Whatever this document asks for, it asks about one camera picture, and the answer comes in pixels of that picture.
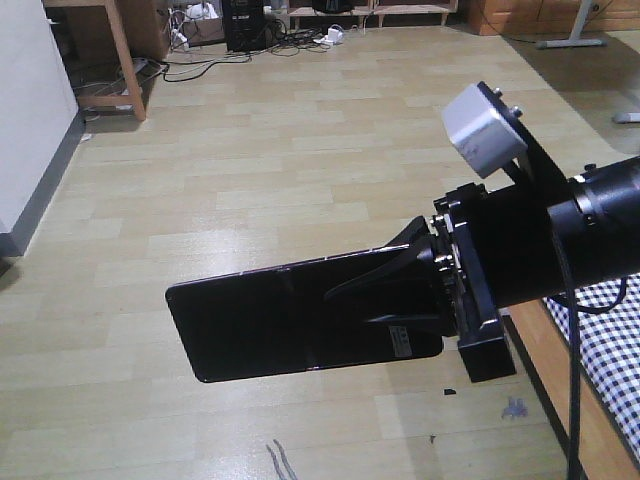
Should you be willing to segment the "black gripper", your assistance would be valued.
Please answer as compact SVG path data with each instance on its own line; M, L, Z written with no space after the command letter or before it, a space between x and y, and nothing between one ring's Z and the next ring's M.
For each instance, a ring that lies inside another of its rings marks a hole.
M352 324L457 333L472 382L513 375L500 309L564 289L548 212L516 185L489 192L467 184L434 207L440 252L453 258L444 277L451 300L436 268L432 232L417 216L385 245L391 260L329 289L324 301L346 309Z

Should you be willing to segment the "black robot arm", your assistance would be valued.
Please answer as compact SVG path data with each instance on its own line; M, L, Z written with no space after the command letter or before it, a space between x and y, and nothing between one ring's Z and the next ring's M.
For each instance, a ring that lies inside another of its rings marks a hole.
M509 187L467 184L435 202L398 236L391 261L326 293L351 299L382 286L426 287L434 316L386 311L374 321L458 337L474 382L514 373L499 310L639 270L639 161L588 166L565 178L550 161L509 165Z

